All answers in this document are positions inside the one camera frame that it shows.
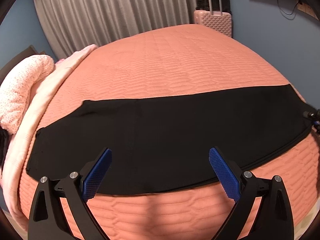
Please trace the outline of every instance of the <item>gray curtain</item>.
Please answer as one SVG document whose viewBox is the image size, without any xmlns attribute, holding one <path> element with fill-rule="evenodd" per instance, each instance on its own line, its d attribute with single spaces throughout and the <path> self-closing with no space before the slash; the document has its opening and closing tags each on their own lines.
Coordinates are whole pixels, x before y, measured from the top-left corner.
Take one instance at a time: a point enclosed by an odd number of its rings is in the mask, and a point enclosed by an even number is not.
<svg viewBox="0 0 320 240">
<path fill-rule="evenodd" d="M 87 45 L 173 25 L 193 23 L 196 0 L 34 0 L 56 56 Z"/>
</svg>

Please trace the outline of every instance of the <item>suitcase handle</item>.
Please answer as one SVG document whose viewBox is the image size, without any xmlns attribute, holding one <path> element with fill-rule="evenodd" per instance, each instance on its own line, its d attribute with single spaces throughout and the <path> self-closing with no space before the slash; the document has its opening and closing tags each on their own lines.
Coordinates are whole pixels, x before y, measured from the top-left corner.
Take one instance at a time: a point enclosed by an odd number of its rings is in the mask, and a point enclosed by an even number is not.
<svg viewBox="0 0 320 240">
<path fill-rule="evenodd" d="M 222 14 L 222 1 L 219 0 L 219 5 L 220 5 L 220 13 L 221 13 L 221 16 L 223 15 Z M 209 0 L 209 9 L 210 9 L 210 14 L 212 15 L 212 1 Z"/>
</svg>

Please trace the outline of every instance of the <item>peach quilted mattress cover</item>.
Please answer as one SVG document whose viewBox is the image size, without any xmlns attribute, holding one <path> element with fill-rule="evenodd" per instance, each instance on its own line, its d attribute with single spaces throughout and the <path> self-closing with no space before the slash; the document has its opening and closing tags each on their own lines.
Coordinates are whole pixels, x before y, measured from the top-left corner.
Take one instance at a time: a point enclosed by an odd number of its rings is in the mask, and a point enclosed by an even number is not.
<svg viewBox="0 0 320 240">
<path fill-rule="evenodd" d="M 84 100 L 177 96 L 251 86 L 286 85 L 274 67 L 239 42 L 201 25 L 158 29 L 102 46 L 65 80 L 49 103 L 38 128 L 78 108 Z M 22 171 L 20 206 L 29 217 L 37 181 Z M 318 198 L 319 141 L 310 133 L 280 157 L 253 170 L 258 177 L 280 175 L 291 202 L 294 224 Z M 257 199 L 240 237 L 248 234 Z M 65 199 L 64 211 L 82 238 Z M 112 240 L 211 239 L 231 211 L 220 183 L 163 194 L 96 195 L 88 206 Z"/>
</svg>

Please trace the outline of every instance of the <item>silver screw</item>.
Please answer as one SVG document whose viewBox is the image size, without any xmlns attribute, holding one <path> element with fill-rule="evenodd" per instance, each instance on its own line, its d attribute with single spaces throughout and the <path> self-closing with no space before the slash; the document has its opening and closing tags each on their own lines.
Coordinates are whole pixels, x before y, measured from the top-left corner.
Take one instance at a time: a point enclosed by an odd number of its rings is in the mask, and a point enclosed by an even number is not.
<svg viewBox="0 0 320 240">
<path fill-rule="evenodd" d="M 40 179 L 40 182 L 41 182 L 41 183 L 45 183 L 45 182 L 47 181 L 47 179 L 48 179 L 47 177 L 42 177 L 42 178 Z"/>
<path fill-rule="evenodd" d="M 251 177 L 252 177 L 252 173 L 251 173 L 250 171 L 245 171 L 245 172 L 244 172 L 244 176 L 245 176 L 246 178 L 251 178 Z"/>
<path fill-rule="evenodd" d="M 78 172 L 74 171 L 70 173 L 70 178 L 75 179 L 78 176 Z"/>
<path fill-rule="evenodd" d="M 275 180 L 276 180 L 277 182 L 280 182 L 282 179 L 281 179 L 280 176 L 276 175 L 276 176 L 275 176 Z"/>
</svg>

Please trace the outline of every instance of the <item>blue textured pad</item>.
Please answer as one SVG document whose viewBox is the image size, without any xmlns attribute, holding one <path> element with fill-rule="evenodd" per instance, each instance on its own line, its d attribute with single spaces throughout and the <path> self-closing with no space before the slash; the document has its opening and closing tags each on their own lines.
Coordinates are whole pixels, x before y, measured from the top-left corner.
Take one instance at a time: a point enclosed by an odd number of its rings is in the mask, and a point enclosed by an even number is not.
<svg viewBox="0 0 320 240">
<path fill-rule="evenodd" d="M 227 196 L 237 202 L 240 199 L 239 181 L 216 148 L 210 149 L 209 162 L 220 180 Z"/>
<path fill-rule="evenodd" d="M 89 199 L 93 198 L 100 184 L 110 167 L 112 161 L 112 152 L 107 149 L 92 168 L 87 178 L 83 182 L 82 199 L 86 203 Z"/>
</svg>

